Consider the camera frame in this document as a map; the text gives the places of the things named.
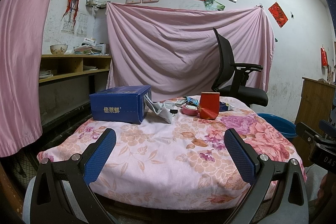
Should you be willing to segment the pink round lid container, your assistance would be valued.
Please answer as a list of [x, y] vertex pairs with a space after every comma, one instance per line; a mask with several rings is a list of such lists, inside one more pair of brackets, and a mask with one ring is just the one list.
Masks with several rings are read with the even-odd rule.
[[196, 106], [184, 105], [182, 107], [182, 113], [188, 116], [197, 116], [199, 114], [199, 110]]

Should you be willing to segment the pink curtain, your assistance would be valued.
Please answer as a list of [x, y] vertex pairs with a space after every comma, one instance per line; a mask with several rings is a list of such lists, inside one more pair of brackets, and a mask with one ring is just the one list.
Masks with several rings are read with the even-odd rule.
[[1, 0], [1, 156], [42, 134], [39, 65], [50, 0]]

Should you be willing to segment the stack of books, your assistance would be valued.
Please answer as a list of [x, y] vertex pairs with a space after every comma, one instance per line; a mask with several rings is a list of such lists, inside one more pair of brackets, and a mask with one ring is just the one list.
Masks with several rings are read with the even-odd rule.
[[108, 48], [104, 43], [84, 38], [82, 44], [75, 47], [73, 52], [78, 55], [108, 55]]

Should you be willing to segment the pink hanging bedsheet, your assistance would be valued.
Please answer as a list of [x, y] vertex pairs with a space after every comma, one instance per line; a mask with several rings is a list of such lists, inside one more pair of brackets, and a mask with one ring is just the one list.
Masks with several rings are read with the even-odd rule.
[[268, 90], [275, 39], [259, 6], [200, 11], [109, 3], [106, 23], [109, 88], [150, 85], [156, 101], [210, 91], [219, 72], [221, 35], [237, 62], [262, 66], [247, 86]]

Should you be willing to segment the red hanging bag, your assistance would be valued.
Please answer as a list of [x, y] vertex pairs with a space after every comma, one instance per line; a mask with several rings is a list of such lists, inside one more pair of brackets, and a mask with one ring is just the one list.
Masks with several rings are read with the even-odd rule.
[[321, 66], [327, 67], [328, 66], [328, 59], [327, 59], [327, 53], [324, 47], [321, 47]]

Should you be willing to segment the teal colourful snack packet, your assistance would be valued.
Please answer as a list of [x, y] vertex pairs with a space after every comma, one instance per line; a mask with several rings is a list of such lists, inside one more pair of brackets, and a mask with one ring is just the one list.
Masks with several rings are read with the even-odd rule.
[[199, 101], [193, 97], [185, 96], [185, 99], [187, 101], [187, 104], [193, 105], [198, 107], [199, 106]]

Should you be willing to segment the wooden shelf unit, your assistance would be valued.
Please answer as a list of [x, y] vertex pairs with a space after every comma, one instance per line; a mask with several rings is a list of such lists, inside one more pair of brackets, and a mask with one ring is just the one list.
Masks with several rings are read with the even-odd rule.
[[40, 85], [109, 72], [111, 56], [99, 55], [42, 55], [40, 71], [52, 76], [39, 79]]

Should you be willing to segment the blue snack wrapper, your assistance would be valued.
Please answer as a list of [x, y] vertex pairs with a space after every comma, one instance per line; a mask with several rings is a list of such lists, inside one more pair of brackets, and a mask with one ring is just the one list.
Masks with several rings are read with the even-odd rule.
[[233, 110], [234, 107], [226, 102], [219, 102], [219, 111], [220, 112], [225, 112], [225, 111], [231, 111]]

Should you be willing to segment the red diamond wall poster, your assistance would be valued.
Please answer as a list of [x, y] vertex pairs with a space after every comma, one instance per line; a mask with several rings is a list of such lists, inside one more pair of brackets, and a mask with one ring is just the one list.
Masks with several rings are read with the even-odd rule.
[[288, 21], [288, 17], [277, 2], [270, 6], [268, 10], [280, 28], [282, 28]]

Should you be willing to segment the white green medicine packet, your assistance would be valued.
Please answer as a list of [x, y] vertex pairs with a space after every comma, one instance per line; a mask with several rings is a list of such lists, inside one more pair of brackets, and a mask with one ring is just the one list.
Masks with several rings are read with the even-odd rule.
[[187, 99], [186, 99], [186, 98], [179, 99], [179, 100], [176, 100], [176, 101], [174, 102], [174, 104], [177, 105], [177, 106], [181, 106], [181, 105], [184, 105], [184, 104], [186, 104], [186, 103], [187, 103]]

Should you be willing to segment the wooden cabinet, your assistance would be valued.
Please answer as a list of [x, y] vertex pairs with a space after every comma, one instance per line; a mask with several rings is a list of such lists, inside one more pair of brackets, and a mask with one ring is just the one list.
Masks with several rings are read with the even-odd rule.
[[325, 133], [319, 128], [320, 120], [328, 120], [331, 112], [335, 84], [328, 84], [322, 81], [303, 77], [301, 101], [295, 124], [303, 122], [319, 135]]

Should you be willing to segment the black binder clip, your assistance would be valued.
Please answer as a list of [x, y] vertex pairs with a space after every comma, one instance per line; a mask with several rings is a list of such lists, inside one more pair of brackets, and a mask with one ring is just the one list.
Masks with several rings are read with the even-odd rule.
[[178, 113], [177, 109], [171, 109], [170, 113], [172, 114], [172, 116], [175, 116]]

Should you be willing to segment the blue plastic bucket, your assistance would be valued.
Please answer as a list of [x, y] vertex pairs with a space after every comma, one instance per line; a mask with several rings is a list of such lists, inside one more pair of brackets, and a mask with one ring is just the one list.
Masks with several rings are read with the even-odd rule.
[[277, 131], [282, 133], [282, 135], [289, 141], [292, 141], [294, 138], [297, 137], [295, 124], [293, 124], [292, 122], [273, 114], [258, 113], [258, 116], [262, 117], [269, 124], [271, 124]]

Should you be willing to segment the blue cardboard box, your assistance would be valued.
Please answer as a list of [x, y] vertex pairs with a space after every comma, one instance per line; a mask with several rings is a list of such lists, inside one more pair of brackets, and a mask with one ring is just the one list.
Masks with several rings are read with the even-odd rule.
[[93, 119], [106, 122], [141, 124], [151, 98], [151, 86], [117, 86], [89, 96]]

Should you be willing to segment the black office chair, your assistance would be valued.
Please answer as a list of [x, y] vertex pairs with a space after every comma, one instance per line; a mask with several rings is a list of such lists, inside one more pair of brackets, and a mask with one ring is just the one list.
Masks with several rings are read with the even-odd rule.
[[211, 90], [220, 93], [223, 97], [232, 97], [245, 103], [247, 106], [268, 105], [266, 92], [259, 88], [247, 87], [249, 74], [262, 72], [262, 65], [250, 63], [236, 63], [230, 42], [221, 36], [217, 29], [213, 29], [219, 47], [219, 73], [214, 80]]

